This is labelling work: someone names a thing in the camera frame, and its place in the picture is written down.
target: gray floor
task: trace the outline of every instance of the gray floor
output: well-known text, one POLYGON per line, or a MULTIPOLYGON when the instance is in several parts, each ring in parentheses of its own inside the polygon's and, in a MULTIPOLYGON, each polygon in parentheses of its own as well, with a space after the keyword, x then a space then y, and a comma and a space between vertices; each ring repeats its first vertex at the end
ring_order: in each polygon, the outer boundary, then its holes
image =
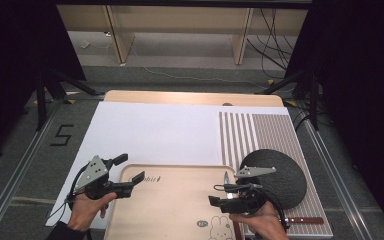
MULTIPOLYGON (((268 87, 267 74, 281 78, 281 68, 264 59, 247 47, 243 64, 237 66, 233 61, 229 36, 191 35, 191 34, 138 34, 128 61, 122 66, 116 60, 111 38, 104 33, 70 32, 73 46, 87 76, 87 84, 96 90, 110 89, 159 90, 159 91, 197 91, 255 93, 268 87), (85 41, 89 44, 82 48, 85 41)), ((296 38, 287 37, 293 45, 296 38)), ((252 43, 262 49, 256 37, 252 43)), ((292 51, 284 39, 279 44, 285 51, 292 51)), ((279 60, 276 51, 267 52, 279 60)), ((78 91, 64 85, 67 91, 78 91)), ((283 98, 290 97, 291 86, 278 91, 283 98)), ((44 138, 34 149, 28 171, 22 176, 5 214, 0 219, 0 239, 44 239, 51 230, 44 227, 46 217, 52 209, 62 184, 87 131, 99 99, 85 94, 75 95, 74 104, 49 103, 48 109, 55 109, 55 116, 49 128, 43 132, 44 138), (64 134, 71 135, 69 144, 53 147, 59 143, 56 138, 59 127, 71 124, 64 134)), ((3 156, 0 157, 0 194, 11 178, 19 162, 26 158, 26 150, 37 132, 37 110, 32 100, 26 105, 27 113, 21 115, 2 141, 3 156)), ((304 116, 302 109, 288 108, 291 119, 297 125, 304 116)), ((321 104, 319 110, 324 112, 321 104)), ((319 134, 329 151, 341 180, 347 187, 353 203, 362 215, 372 239, 384 239, 384 215, 373 199, 358 171, 352 167, 352 159, 338 136, 328 114, 318 115, 319 134)), ((331 224, 333 239, 362 239, 355 233, 350 216, 341 199, 329 171, 321 160, 315 147, 308 123, 297 130, 304 156, 318 191, 323 208, 331 224)), ((93 231, 93 239, 102 239, 102 231, 93 231)))

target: cartoon print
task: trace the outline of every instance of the cartoon print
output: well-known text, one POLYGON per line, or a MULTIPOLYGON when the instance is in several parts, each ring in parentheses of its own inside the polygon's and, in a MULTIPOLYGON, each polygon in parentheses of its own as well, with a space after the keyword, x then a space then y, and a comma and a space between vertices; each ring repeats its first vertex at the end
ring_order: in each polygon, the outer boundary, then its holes
POLYGON ((226 216, 214 216, 211 219, 210 238, 208 240, 233 240, 232 228, 226 216))

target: knife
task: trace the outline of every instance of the knife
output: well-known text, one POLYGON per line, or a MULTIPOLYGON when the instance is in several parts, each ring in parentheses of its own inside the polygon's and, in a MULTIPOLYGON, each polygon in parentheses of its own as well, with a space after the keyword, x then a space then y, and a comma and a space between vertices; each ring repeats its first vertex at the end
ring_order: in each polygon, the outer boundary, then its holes
MULTIPOLYGON (((227 171, 224 173, 224 184, 230 184, 229 175, 227 171)), ((233 193, 227 193, 227 199, 232 199, 233 193)), ((238 222, 233 222, 233 230, 235 231, 236 240, 242 240, 241 229, 238 222)))
POLYGON ((285 218, 285 221, 289 224, 294 224, 294 223, 324 224, 324 220, 321 217, 289 217, 289 218, 285 218))
POLYGON ((258 167, 244 167, 239 172, 235 173, 236 178, 250 178, 257 177, 264 174, 276 172, 275 167, 271 168, 258 168, 258 167))

